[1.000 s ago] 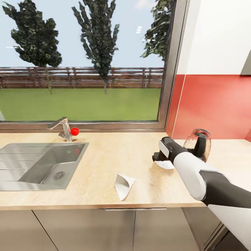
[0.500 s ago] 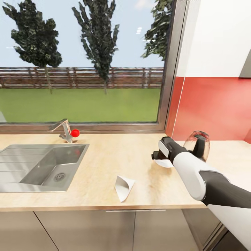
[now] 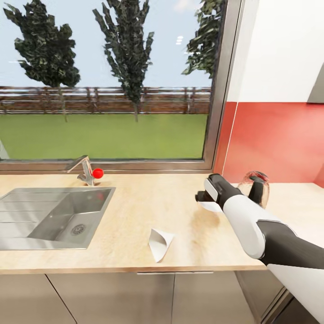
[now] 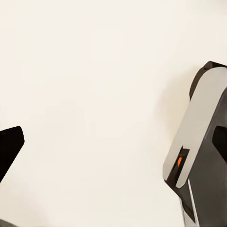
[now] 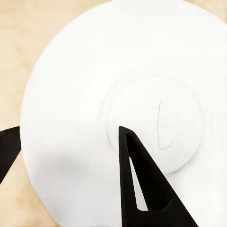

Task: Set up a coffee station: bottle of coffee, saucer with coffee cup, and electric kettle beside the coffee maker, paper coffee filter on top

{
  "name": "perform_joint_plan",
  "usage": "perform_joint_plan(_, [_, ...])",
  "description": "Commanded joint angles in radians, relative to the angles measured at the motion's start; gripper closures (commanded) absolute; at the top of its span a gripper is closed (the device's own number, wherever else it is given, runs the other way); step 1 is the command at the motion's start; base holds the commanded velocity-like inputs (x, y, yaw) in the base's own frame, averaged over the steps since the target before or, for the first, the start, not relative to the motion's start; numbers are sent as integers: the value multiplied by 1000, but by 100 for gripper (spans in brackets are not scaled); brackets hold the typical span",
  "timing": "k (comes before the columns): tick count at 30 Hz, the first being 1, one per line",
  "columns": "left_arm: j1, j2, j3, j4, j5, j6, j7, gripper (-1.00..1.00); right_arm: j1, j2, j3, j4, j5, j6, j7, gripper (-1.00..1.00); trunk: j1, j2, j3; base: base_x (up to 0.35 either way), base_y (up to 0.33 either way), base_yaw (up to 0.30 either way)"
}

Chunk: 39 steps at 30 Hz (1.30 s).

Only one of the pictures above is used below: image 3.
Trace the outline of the electric kettle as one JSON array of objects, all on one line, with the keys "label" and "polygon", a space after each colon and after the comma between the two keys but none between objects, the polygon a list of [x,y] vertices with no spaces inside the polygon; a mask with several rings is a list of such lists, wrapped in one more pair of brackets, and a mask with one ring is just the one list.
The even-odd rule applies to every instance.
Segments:
[{"label": "electric kettle", "polygon": [[[254,203],[266,208],[270,194],[270,179],[264,173],[251,171],[238,184],[238,189]],[[266,210],[266,209],[265,209]]]}]

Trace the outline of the saucer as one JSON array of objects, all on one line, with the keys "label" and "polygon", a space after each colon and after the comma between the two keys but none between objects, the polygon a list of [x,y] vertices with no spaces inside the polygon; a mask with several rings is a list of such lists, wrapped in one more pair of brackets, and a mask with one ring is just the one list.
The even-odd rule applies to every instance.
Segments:
[{"label": "saucer", "polygon": [[199,202],[199,204],[209,211],[221,211],[220,206],[216,202]]}]

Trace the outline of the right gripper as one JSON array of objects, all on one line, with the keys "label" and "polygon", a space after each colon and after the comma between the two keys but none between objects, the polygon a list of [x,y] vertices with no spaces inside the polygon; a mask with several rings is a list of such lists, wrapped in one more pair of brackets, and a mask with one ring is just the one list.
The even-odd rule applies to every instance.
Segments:
[{"label": "right gripper", "polygon": [[214,202],[211,196],[207,194],[206,191],[198,191],[198,194],[195,196],[197,202]]}]

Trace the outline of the paper coffee filter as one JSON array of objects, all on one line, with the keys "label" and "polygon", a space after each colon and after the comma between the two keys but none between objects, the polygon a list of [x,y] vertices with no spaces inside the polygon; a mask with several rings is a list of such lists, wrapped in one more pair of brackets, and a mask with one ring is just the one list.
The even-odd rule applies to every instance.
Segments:
[{"label": "paper coffee filter", "polygon": [[160,261],[167,252],[175,234],[169,234],[161,230],[152,229],[149,237],[149,245],[155,261]]}]

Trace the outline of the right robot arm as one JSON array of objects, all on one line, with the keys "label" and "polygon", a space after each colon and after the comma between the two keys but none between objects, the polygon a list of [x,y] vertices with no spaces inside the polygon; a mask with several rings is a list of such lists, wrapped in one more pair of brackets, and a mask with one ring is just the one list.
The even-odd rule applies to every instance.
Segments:
[{"label": "right robot arm", "polygon": [[324,324],[324,248],[299,238],[283,220],[263,209],[221,175],[204,181],[197,202],[216,202],[243,250],[259,259],[288,291]]}]

